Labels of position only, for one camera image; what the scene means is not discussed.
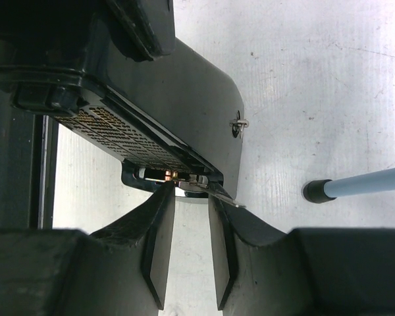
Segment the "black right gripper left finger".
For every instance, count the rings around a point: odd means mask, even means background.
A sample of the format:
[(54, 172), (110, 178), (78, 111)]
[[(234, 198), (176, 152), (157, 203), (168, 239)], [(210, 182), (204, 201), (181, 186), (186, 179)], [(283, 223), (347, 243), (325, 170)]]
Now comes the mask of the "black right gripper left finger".
[(175, 186), (92, 234), (0, 229), (0, 315), (157, 315), (164, 308)]

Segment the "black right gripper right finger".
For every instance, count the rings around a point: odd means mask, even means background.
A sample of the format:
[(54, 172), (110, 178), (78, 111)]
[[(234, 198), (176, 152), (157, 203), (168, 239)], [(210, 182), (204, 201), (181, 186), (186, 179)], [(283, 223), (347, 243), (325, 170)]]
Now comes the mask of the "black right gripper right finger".
[(284, 233), (222, 189), (209, 224), (224, 315), (395, 315), (395, 228)]

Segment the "black metronome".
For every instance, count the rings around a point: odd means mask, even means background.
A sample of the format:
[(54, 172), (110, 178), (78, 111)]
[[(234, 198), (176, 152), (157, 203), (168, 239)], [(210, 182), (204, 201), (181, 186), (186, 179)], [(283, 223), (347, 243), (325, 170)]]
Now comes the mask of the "black metronome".
[(248, 125), (234, 81), (175, 35), (171, 1), (0, 1), (0, 91), (153, 192), (236, 201)]

